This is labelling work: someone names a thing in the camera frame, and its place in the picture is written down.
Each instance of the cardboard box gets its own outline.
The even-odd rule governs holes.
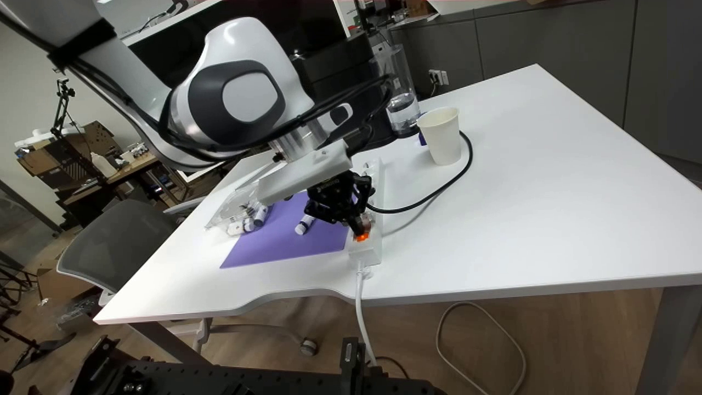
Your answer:
[[[117,155],[122,148],[115,144],[112,131],[100,123],[90,123],[82,128],[84,134],[69,134],[65,141],[75,146],[84,160],[90,160],[90,151],[100,154],[104,157]],[[50,143],[36,146],[35,151],[19,157],[19,165],[31,175],[41,175],[55,171],[60,165],[75,162],[71,154],[65,151],[58,143]]]
[[[38,144],[35,146],[35,151],[16,157],[16,162],[31,175],[41,177],[50,188],[71,190],[80,186],[91,171],[84,168],[91,162],[90,151],[104,157],[121,154],[121,146],[115,144],[112,131],[100,123],[90,123],[82,129],[82,134],[69,134],[65,135],[65,141],[55,141],[44,146]]]

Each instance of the cabinet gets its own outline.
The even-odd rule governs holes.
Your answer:
[[[400,40],[414,87],[421,97],[430,91],[430,68],[446,69],[449,87],[444,90],[456,90],[483,79],[473,21],[416,21],[403,29]]]
[[[530,8],[475,24],[485,77],[540,64],[623,124],[634,0]]]
[[[625,128],[653,151],[702,162],[702,2],[637,0]]]

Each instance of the white cable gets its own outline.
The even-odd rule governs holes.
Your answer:
[[[354,288],[354,321],[357,321],[357,329],[359,329],[359,337],[363,340],[363,347],[366,347],[366,354],[367,354],[367,360],[371,365],[374,366],[377,360],[374,360],[374,350],[372,350],[372,344],[371,344],[371,335],[367,335],[367,329],[366,329],[366,321],[363,321],[363,307],[362,307],[362,293],[363,293],[363,281],[366,281],[366,272],[359,267],[359,260],[354,262],[354,278],[357,278],[357,288]]]
[[[444,355],[442,355],[442,349],[440,349],[440,333],[442,333],[442,326],[444,326],[444,321],[452,312],[460,310],[460,307],[472,307],[472,310],[477,310],[488,323],[494,323],[501,333],[504,337],[512,344],[512,349],[519,354],[519,360],[521,360],[521,370],[519,370],[519,377],[518,382],[511,385],[509,395],[516,395],[519,392],[524,379],[527,379],[527,369],[529,369],[529,362],[527,362],[527,354],[524,349],[519,347],[519,343],[499,324],[498,318],[494,318],[483,305],[475,305],[475,303],[456,303],[452,307],[446,307],[438,321],[438,326],[435,326],[435,354],[438,357],[456,373],[460,374],[468,385],[473,385],[479,395],[488,395],[472,374],[466,374],[465,370],[460,370],[454,362],[449,362]]]
[[[400,226],[397,226],[397,227],[392,227],[392,230],[385,230],[385,232],[381,232],[381,237],[391,237],[391,235],[394,235],[394,232],[398,232],[398,230],[403,230],[403,227],[408,227],[410,224],[414,224],[430,207],[432,207],[432,202],[435,202],[435,197],[432,197],[430,202],[425,202],[408,222],[403,222]]]

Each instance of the table leg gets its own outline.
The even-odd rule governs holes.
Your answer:
[[[670,392],[702,312],[702,288],[661,290],[637,395]]]
[[[161,350],[171,354],[181,365],[211,365],[204,355],[199,355],[195,349],[190,349],[160,323],[133,323],[132,326],[144,337],[149,337],[154,344],[157,344]]]

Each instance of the gray floor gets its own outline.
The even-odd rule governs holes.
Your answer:
[[[25,265],[53,242],[53,230],[0,190],[0,249]]]

